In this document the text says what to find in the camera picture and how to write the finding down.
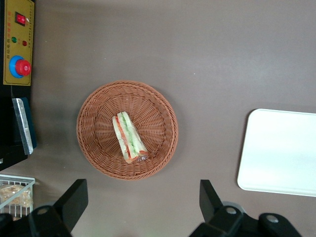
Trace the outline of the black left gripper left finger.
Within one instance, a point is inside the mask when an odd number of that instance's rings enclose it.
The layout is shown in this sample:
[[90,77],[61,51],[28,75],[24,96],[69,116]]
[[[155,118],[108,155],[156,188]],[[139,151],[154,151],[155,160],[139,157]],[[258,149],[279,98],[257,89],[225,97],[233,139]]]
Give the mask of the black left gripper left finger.
[[87,180],[77,179],[53,205],[41,206],[29,215],[31,235],[70,237],[87,206]]

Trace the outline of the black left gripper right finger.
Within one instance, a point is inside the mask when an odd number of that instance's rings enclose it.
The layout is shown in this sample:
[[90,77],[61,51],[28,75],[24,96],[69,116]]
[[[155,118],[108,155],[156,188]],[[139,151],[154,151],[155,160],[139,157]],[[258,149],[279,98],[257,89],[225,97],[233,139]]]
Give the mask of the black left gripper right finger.
[[192,237],[258,237],[258,221],[232,202],[223,203],[209,180],[201,180],[199,206],[204,218]]

